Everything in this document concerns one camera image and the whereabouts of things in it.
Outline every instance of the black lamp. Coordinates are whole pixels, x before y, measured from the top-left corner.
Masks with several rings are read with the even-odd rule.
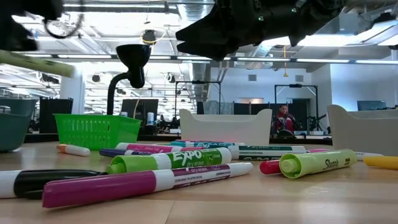
[[[127,44],[116,47],[116,53],[120,61],[129,69],[112,78],[108,88],[107,115],[113,115],[113,100],[116,85],[120,80],[128,79],[134,88],[142,88],[145,85],[145,74],[143,67],[149,60],[150,47],[142,44]]]

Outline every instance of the red shirt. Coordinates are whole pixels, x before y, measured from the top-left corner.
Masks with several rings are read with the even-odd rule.
[[[285,129],[294,133],[294,127],[293,127],[293,121],[292,121],[292,118],[294,119],[294,117],[291,114],[282,114],[281,112],[278,112],[277,117],[280,121],[280,122],[277,122],[278,129],[280,129],[282,127],[284,118],[286,118]]]

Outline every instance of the table surface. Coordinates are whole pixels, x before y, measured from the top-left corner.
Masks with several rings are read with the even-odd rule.
[[[56,142],[0,154],[0,170],[104,170],[110,158],[58,154]],[[328,148],[330,146],[306,146]],[[398,171],[353,167],[291,180],[265,176],[260,162],[245,176],[112,202],[57,209],[40,201],[0,200],[0,223],[398,223]]]

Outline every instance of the white plastic bin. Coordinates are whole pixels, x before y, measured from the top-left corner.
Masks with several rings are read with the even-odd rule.
[[[257,115],[199,115],[180,110],[182,139],[234,141],[268,146],[272,110]]]
[[[331,105],[328,114],[334,149],[398,156],[398,110],[347,112]]]

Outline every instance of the lime green marker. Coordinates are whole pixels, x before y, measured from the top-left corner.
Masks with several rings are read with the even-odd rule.
[[[291,179],[306,174],[316,174],[356,163],[356,154],[350,149],[332,150],[307,154],[285,154],[279,160],[282,173]]]
[[[116,156],[107,166],[109,174],[146,170],[177,169],[183,167],[211,166],[231,162],[231,152],[225,147],[158,153],[149,156]]]

